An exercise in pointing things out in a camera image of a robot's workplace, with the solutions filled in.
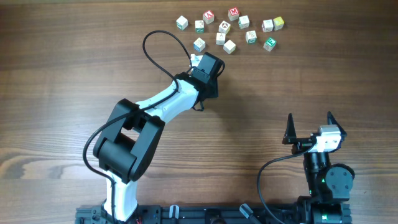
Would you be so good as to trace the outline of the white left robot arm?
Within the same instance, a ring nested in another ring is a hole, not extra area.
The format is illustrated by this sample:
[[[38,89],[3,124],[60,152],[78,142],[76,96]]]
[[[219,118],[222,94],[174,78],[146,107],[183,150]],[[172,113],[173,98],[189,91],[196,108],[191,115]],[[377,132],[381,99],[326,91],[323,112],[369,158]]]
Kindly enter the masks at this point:
[[[126,223],[136,209],[137,182],[149,167],[165,125],[180,113],[218,97],[218,77],[225,63],[206,52],[199,63],[173,77],[169,87],[137,103],[120,100],[93,148],[106,175],[107,197],[101,217]]]

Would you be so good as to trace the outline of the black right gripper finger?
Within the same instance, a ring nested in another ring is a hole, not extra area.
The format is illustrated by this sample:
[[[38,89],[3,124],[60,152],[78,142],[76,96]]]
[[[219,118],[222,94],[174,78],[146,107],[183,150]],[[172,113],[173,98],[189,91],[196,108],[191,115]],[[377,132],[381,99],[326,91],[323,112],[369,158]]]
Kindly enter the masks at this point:
[[[287,127],[282,140],[282,144],[296,144],[298,142],[292,113],[289,113]]]
[[[347,137],[346,131],[340,126],[340,124],[337,122],[331,111],[327,112],[327,122],[329,125],[337,125],[338,129],[340,130],[340,134],[342,137]]]

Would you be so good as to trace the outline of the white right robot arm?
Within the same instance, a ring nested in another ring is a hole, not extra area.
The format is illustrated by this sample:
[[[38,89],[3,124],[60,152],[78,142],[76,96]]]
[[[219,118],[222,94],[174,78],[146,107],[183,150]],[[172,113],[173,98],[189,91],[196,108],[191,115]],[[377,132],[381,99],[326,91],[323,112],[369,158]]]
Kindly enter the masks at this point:
[[[303,168],[309,196],[294,203],[296,223],[353,222],[347,201],[353,188],[354,170],[345,164],[331,164],[330,154],[341,148],[347,136],[331,112],[327,124],[308,138],[298,138],[292,114],[288,115],[283,144],[292,145],[292,155],[303,155]]]

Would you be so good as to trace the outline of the yellow soccer ball J block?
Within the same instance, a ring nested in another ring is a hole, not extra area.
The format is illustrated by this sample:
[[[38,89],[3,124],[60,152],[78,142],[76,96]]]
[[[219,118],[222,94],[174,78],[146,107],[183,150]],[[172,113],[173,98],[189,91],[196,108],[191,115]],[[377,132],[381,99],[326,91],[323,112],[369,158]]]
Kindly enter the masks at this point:
[[[230,31],[230,28],[231,28],[230,23],[222,21],[221,24],[219,25],[218,32],[222,34],[227,34]]]

